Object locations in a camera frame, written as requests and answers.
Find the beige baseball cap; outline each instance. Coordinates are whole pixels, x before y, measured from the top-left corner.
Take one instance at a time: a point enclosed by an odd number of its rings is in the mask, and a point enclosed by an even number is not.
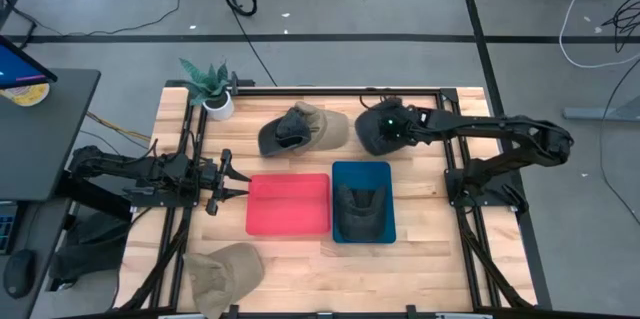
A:
[[[311,129],[311,141],[293,149],[294,153],[300,155],[308,150],[331,150],[347,143],[349,119],[346,115],[319,109],[301,101],[296,102],[295,108],[299,110]]]
[[[207,318],[219,318],[264,278],[258,251],[247,243],[233,244],[208,255],[185,254],[183,259],[193,301]]]

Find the monitor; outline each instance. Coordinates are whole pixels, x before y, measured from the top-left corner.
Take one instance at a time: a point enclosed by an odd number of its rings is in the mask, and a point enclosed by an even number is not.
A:
[[[53,73],[0,35],[0,89],[54,82]]]

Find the blue tray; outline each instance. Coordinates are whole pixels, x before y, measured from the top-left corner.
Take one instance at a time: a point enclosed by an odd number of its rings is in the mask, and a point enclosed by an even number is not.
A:
[[[391,167],[386,162],[335,162],[333,163],[333,240],[336,243],[361,243],[358,241],[346,240],[338,230],[338,221],[336,220],[336,198],[338,187],[345,184],[352,189],[368,189],[376,190],[380,185],[385,185],[385,211],[386,221],[384,232],[374,242],[366,242],[367,244],[391,244],[396,241],[396,220],[393,214],[393,191],[391,190]]]

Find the plastic tray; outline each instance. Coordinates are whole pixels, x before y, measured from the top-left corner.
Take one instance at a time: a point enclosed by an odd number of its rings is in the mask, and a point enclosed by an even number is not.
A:
[[[386,162],[335,162],[333,163],[333,197],[340,184],[346,184],[349,188],[375,190],[380,185],[387,188],[385,196],[385,228],[384,232],[374,242],[367,244],[391,244],[396,241],[396,223],[393,213],[393,191],[391,187],[391,167]],[[338,221],[333,220],[333,240],[336,243],[360,243],[345,239],[338,229]]]
[[[249,235],[314,235],[331,229],[329,176],[254,175],[249,183]]]

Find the baseball cap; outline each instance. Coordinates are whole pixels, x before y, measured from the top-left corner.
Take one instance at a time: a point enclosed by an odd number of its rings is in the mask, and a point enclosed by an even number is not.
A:
[[[185,254],[193,301],[207,318],[219,318],[231,304],[255,289],[264,277],[257,250],[237,243],[208,255]]]
[[[293,150],[300,155],[307,150],[331,150],[339,148],[349,139],[349,119],[331,110],[314,107],[305,102],[296,102],[298,109],[311,130],[311,140]]]
[[[273,156],[306,145],[311,141],[311,129],[297,108],[272,120],[260,129],[258,147],[262,156]]]
[[[406,121],[401,99],[389,99],[365,110],[355,122],[360,143],[371,155],[385,155],[406,146],[405,140],[388,138],[381,128],[382,120]]]
[[[338,230],[344,239],[355,242],[374,242],[385,229],[384,186],[376,190],[338,187]]]

